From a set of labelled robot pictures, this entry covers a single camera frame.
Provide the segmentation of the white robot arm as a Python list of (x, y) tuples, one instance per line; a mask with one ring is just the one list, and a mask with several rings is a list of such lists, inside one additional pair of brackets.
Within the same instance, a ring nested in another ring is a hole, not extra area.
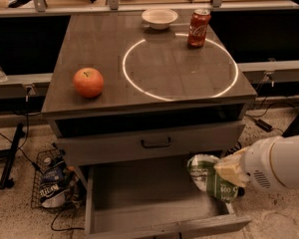
[(222, 179), (240, 187), (299, 189), (299, 135), (257, 140), (222, 158), (214, 168)]

